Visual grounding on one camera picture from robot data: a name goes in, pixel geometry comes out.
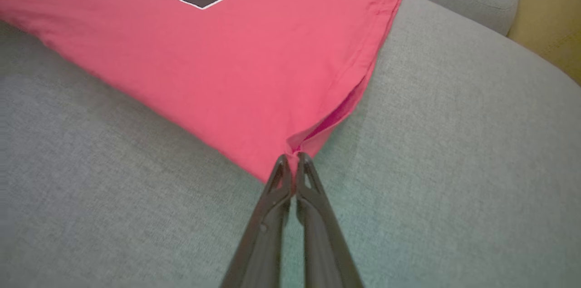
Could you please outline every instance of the gray sofa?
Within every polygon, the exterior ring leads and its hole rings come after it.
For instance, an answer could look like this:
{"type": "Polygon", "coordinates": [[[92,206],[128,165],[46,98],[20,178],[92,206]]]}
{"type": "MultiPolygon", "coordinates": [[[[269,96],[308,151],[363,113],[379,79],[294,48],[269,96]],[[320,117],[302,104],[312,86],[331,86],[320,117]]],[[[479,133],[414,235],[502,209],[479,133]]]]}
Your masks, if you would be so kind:
{"type": "MultiPolygon", "coordinates": [[[[365,286],[578,287],[581,87],[446,7],[403,0],[315,158],[365,286]]],[[[217,287],[262,184],[8,25],[0,60],[0,286],[217,287]]],[[[282,263],[302,287],[294,216],[282,263]]]]}

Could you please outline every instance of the jersey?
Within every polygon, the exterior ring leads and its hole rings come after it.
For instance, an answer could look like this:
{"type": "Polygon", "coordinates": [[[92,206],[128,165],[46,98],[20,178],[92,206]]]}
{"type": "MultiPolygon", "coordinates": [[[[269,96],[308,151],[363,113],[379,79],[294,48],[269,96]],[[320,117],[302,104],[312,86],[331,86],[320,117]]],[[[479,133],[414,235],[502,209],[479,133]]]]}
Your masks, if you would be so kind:
{"type": "Polygon", "coordinates": [[[354,110],[401,0],[0,0],[0,18],[265,182],[354,110]]]}

